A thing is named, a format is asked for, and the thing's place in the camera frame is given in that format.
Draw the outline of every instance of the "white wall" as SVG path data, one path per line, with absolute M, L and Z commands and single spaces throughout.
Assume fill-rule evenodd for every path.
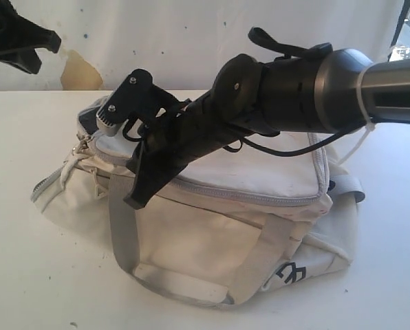
M 12 0 L 19 14 L 63 39 L 59 55 L 40 52 L 37 76 L 0 64 L 0 90 L 62 89 L 70 50 L 78 52 L 114 89 L 133 69 L 148 69 L 167 89 L 209 88 L 219 68 L 246 52 L 260 61 L 274 54 L 252 45 L 253 26 L 276 40 L 305 47 L 329 41 L 378 58 L 386 52 L 403 0 Z M 93 88 L 80 58 L 67 89 Z

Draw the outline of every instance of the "white bag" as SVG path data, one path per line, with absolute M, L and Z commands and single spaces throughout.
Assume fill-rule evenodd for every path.
M 222 149 L 135 211 L 122 199 L 133 185 L 125 162 L 136 144 L 97 130 L 103 100 L 80 113 L 80 143 L 32 201 L 58 226 L 113 247 L 119 266 L 145 287 L 199 305 L 238 305 L 351 263 L 364 194 L 332 165 L 331 147 L 291 158 Z M 306 133 L 251 139 L 279 150 L 317 141 Z

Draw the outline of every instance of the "black logo on bag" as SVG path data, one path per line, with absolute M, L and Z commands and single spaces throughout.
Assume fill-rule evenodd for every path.
M 289 282 L 295 283 L 303 280 L 306 277 L 306 267 L 297 268 L 295 263 L 284 263 L 275 274 L 279 278 L 283 278 L 285 276 L 284 273 L 288 273 L 289 267 L 290 273 L 288 277 L 285 279 L 285 284 L 288 284 Z

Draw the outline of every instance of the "white table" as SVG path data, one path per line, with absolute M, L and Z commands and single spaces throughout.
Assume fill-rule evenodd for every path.
M 348 161 L 367 192 L 348 271 L 217 311 L 147 291 L 30 203 L 74 145 L 77 112 L 106 93 L 0 92 L 0 329 L 410 330 L 410 126 L 381 124 Z

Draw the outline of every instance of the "robotic arm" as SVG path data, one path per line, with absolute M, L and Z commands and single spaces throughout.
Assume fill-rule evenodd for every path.
M 149 72 L 133 71 L 98 110 L 98 127 L 139 142 L 127 168 L 136 174 L 125 201 L 147 202 L 189 163 L 240 140 L 278 156 L 313 151 L 366 125 L 368 120 L 410 124 L 410 59 L 372 65 L 354 49 L 333 51 L 329 43 L 303 49 L 276 42 L 262 29 L 248 34 L 255 44 L 283 54 L 258 63 L 240 54 L 218 73 L 197 100 L 180 102 L 153 85 Z M 141 120 L 140 137 L 129 137 Z M 279 152 L 248 137 L 280 131 L 333 133 L 312 147 Z

